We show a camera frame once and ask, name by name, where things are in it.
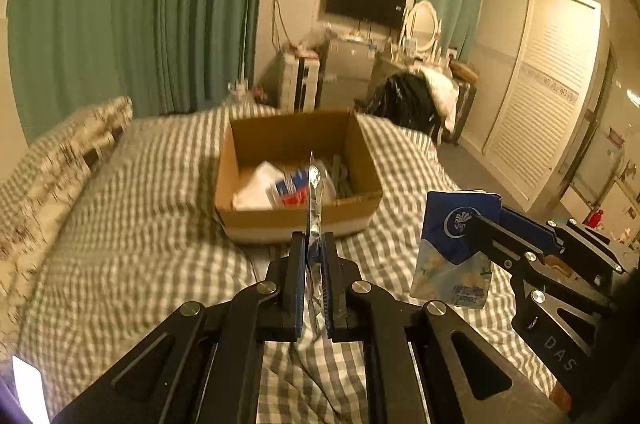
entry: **gingham fabric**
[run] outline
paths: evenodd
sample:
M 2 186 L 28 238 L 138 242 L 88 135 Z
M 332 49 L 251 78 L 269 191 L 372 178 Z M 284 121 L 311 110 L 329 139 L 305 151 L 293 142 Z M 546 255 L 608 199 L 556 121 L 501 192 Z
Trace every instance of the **gingham fabric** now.
M 229 117 L 264 107 L 138 120 L 77 201 L 44 263 L 20 354 L 41 372 L 51 415 L 189 299 L 213 305 L 256 281 L 252 248 L 214 218 L 217 156 Z M 408 296 L 428 189 L 454 189 L 427 137 L 360 117 L 384 197 L 368 228 L 337 240 L 364 279 Z M 281 255 L 285 247 L 272 247 Z M 511 330 L 514 299 L 496 271 L 484 310 L 460 313 L 545 393 L 554 379 Z M 366 422 L 358 343 L 266 343 L 257 421 Z

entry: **louvered door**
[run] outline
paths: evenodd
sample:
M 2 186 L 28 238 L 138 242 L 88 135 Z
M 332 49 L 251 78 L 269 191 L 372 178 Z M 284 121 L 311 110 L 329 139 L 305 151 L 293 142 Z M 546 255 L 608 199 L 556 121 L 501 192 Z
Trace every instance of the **louvered door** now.
M 569 142 L 589 88 L 600 8 L 529 0 L 522 46 L 484 147 L 501 182 L 528 209 Z

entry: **black suitcase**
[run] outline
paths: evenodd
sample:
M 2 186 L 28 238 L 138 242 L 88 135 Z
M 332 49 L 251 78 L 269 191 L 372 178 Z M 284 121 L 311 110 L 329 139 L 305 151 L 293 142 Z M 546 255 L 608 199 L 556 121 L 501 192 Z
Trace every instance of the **black suitcase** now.
M 474 103 L 476 97 L 476 85 L 462 80 L 458 77 L 454 77 L 453 80 L 458 83 L 458 101 L 456 102 L 456 125 L 453 128 L 453 132 L 450 133 L 447 129 L 443 130 L 442 140 L 445 142 L 457 144 L 462 129 L 465 127 L 466 118 L 469 117 L 469 111 L 471 105 Z

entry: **blue and white tissue package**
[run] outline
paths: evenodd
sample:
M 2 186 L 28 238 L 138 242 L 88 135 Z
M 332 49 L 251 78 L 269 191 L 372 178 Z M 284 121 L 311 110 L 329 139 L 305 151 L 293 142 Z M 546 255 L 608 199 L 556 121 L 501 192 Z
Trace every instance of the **blue and white tissue package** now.
M 466 239 L 476 214 L 498 222 L 500 195 L 484 191 L 429 191 L 411 296 L 481 309 L 491 285 L 491 262 Z

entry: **red bottle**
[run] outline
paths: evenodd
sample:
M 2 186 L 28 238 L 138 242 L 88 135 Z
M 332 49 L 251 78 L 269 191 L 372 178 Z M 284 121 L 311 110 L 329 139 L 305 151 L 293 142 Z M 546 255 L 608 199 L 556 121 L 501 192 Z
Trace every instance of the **red bottle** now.
M 587 225 L 595 229 L 600 223 L 600 220 L 602 219 L 603 214 L 604 214 L 604 211 L 602 209 L 598 209 L 595 213 L 591 214 L 591 217 L 587 222 Z

